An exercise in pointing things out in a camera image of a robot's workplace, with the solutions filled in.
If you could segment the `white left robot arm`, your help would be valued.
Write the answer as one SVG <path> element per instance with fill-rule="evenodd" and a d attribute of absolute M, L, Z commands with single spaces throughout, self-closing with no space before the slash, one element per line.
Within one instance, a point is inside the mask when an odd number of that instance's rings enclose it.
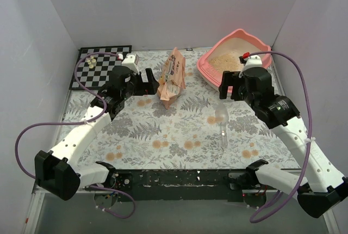
<path fill-rule="evenodd" d="M 48 152 L 40 151 L 34 158 L 35 179 L 38 186 L 62 200 L 72 198 L 78 189 L 98 184 L 111 190 L 116 183 L 116 169 L 106 162 L 77 170 L 83 152 L 108 126 L 132 96 L 154 95 L 159 87 L 150 68 L 146 68 L 147 81 L 141 73 L 126 66 L 114 67 L 109 80 L 91 101 L 83 119 L 70 133 Z"/>

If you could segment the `clear plastic scoop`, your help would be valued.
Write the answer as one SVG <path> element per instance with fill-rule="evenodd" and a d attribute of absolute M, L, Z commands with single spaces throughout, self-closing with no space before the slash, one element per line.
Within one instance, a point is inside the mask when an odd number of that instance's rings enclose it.
<path fill-rule="evenodd" d="M 221 138 L 221 146 L 228 146 L 227 139 L 227 124 L 229 122 L 229 115 L 226 106 L 223 103 L 217 105 L 215 110 L 215 122 L 220 127 L 220 138 Z"/>

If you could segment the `pink litter bag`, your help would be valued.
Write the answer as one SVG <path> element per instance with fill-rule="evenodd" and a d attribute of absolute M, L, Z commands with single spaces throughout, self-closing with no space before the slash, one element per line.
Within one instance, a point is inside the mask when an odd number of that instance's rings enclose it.
<path fill-rule="evenodd" d="M 157 95 L 166 109 L 170 108 L 186 88 L 184 79 L 185 57 L 175 47 L 163 65 L 157 89 Z"/>

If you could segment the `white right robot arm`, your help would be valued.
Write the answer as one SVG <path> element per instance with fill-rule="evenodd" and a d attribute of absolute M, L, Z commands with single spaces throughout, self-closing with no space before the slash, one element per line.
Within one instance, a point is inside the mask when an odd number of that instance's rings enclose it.
<path fill-rule="evenodd" d="M 256 117 L 282 141 L 301 165 L 303 175 L 300 178 L 259 159 L 247 166 L 245 173 L 234 183 L 252 189 L 262 185 L 273 187 L 295 198 L 313 218 L 321 217 L 347 198 L 347 177 L 335 168 L 315 139 L 309 136 L 292 101 L 275 94 L 272 77 L 265 68 L 224 71 L 219 86 L 221 99 L 227 98 L 229 87 L 232 88 L 231 99 L 245 101 L 251 107 Z"/>

